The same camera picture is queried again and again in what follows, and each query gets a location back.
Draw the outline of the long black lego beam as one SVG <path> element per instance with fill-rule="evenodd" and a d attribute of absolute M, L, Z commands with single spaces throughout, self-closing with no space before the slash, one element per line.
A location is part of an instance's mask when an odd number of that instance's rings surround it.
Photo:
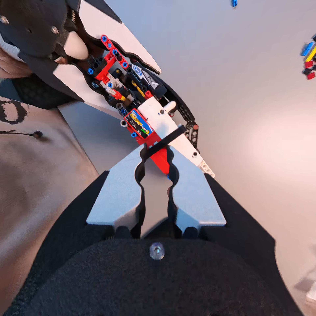
<path fill-rule="evenodd" d="M 179 136 L 183 135 L 186 131 L 186 127 L 182 124 L 178 126 L 176 130 L 168 134 L 162 140 L 154 144 L 151 148 L 147 149 L 146 154 L 144 156 L 145 160 L 148 160 L 151 156 L 156 154 L 158 151 L 165 148 L 168 144 L 170 144 L 173 140 L 177 139 Z"/>

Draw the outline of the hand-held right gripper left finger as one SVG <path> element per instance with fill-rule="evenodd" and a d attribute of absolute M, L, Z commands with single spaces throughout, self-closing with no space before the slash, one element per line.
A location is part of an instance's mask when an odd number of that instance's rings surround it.
<path fill-rule="evenodd" d="M 108 172 L 105 182 L 86 219 L 90 225 L 128 228 L 133 238 L 140 238 L 145 217 L 145 197 L 141 180 L 147 146 L 140 145 Z"/>

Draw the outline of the black hoodie drawstring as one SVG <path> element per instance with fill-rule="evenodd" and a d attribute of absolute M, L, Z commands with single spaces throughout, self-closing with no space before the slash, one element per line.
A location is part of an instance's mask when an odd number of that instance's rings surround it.
<path fill-rule="evenodd" d="M 1 135 L 24 135 L 24 136 L 30 136 L 35 139 L 40 139 L 43 136 L 43 133 L 41 131 L 35 131 L 33 133 L 21 133 L 21 132 L 16 132 L 15 130 L 10 130 L 10 131 L 0 131 Z"/>

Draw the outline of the lego race car model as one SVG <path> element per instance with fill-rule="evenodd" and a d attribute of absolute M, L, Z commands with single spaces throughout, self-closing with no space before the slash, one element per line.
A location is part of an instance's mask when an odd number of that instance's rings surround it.
<path fill-rule="evenodd" d="M 108 53 L 87 58 L 87 82 L 118 112 L 123 119 L 121 125 L 128 129 L 131 137 L 138 144 L 153 147 L 177 129 L 172 117 L 179 112 L 185 129 L 171 145 L 214 178 L 215 174 L 197 148 L 199 125 L 183 100 L 140 64 L 129 63 L 108 36 L 103 34 L 100 42 Z"/>

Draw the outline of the pile of small colourful pieces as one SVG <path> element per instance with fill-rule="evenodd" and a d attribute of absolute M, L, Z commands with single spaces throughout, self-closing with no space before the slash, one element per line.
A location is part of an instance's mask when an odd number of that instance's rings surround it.
<path fill-rule="evenodd" d="M 302 74 L 307 80 L 314 79 L 316 77 L 316 34 L 303 45 L 301 57 L 303 58 Z"/>

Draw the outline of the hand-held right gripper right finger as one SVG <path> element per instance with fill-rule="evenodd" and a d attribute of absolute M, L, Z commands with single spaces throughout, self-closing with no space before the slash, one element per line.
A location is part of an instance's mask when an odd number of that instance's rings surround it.
<path fill-rule="evenodd" d="M 227 221 L 207 181 L 210 177 L 173 146 L 169 163 L 168 219 L 182 236 L 198 236 L 203 227 L 224 227 Z"/>

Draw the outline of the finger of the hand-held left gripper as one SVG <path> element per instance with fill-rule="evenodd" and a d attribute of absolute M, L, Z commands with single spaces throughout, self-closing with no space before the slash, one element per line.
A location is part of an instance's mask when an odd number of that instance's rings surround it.
<path fill-rule="evenodd" d="M 137 60 L 156 74 L 161 73 L 154 58 L 105 1 L 81 1 L 78 13 L 90 37 L 100 39 L 106 35 L 125 57 Z"/>
<path fill-rule="evenodd" d="M 89 87 L 85 81 L 84 74 L 75 65 L 60 64 L 56 67 L 53 74 L 83 99 L 85 104 L 119 120 L 123 119 L 118 110 L 107 103 L 104 96 Z"/>

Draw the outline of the person's left forearm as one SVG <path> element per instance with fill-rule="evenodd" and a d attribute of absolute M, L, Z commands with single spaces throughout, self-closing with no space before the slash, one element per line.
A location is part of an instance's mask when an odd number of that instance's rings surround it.
<path fill-rule="evenodd" d="M 29 77 L 33 72 L 29 66 L 22 61 L 18 54 L 20 50 L 4 40 L 0 35 L 0 78 L 14 79 Z"/>

